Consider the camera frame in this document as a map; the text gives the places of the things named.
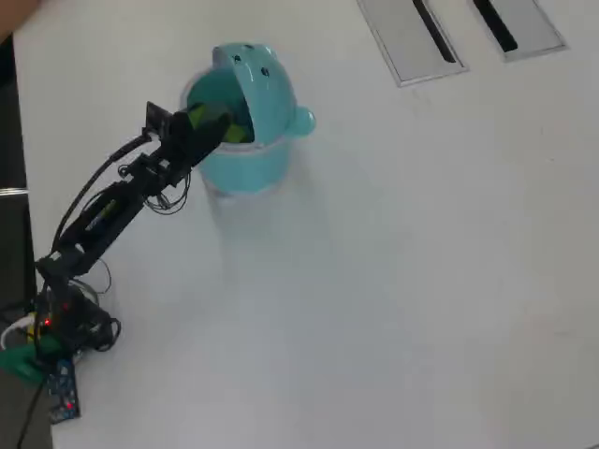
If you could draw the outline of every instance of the robotic arm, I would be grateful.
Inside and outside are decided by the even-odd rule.
[[[100,309],[72,285],[97,262],[109,246],[143,208],[144,202],[159,196],[169,185],[176,186],[192,168],[218,147],[232,124],[232,114],[221,105],[196,105],[175,114],[148,103],[146,126],[135,138],[94,174],[69,208],[56,232],[51,253],[36,262],[44,280],[37,295],[34,343],[37,357],[52,363],[39,345],[40,322],[51,317],[45,329],[61,345],[64,354],[84,349],[108,350],[116,336],[118,320]],[[122,181],[114,182],[84,208],[63,232],[70,213],[100,174],[137,147],[160,139],[161,146],[151,154],[141,154],[119,170]]]

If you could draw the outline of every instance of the green object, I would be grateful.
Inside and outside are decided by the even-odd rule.
[[[62,347],[52,337],[42,337],[39,347],[44,354],[60,353]],[[33,343],[0,352],[0,369],[7,371],[31,384],[44,380],[44,373],[37,367],[36,348]]]
[[[187,113],[187,116],[189,117],[189,121],[191,122],[191,124],[194,128],[196,128],[199,125],[199,123],[202,121],[202,117],[204,117],[205,112],[206,112],[206,106],[202,105],[202,106],[198,106],[197,108],[191,109]],[[242,126],[239,126],[238,124],[233,123],[226,131],[224,141],[228,142],[228,143],[242,143],[242,142],[248,142],[249,137],[248,137],[247,133],[245,132],[245,129],[243,129]]]

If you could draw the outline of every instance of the dark floor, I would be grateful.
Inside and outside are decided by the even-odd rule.
[[[0,194],[25,188],[19,100],[14,80],[11,42],[0,48]],[[0,308],[25,301],[36,291],[26,192],[0,196]],[[22,316],[22,311],[9,315]],[[15,448],[34,387],[0,370],[0,435],[2,448]],[[23,449],[50,449],[46,398],[38,403]]]

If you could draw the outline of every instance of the white desk surface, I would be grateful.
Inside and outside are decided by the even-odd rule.
[[[318,119],[275,195],[195,173],[110,248],[123,335],[56,449],[599,442],[599,3],[543,0],[571,50],[508,65],[432,4],[471,71],[403,89],[353,0],[50,0],[16,35],[36,256],[217,44],[271,44]]]

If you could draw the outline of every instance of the teal container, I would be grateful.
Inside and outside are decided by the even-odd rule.
[[[314,131],[316,121],[299,107],[291,81],[272,49],[227,44],[212,52],[212,69],[183,93],[183,106],[225,103],[250,143],[223,143],[200,164],[202,178],[220,196],[254,195],[280,183],[291,142]]]

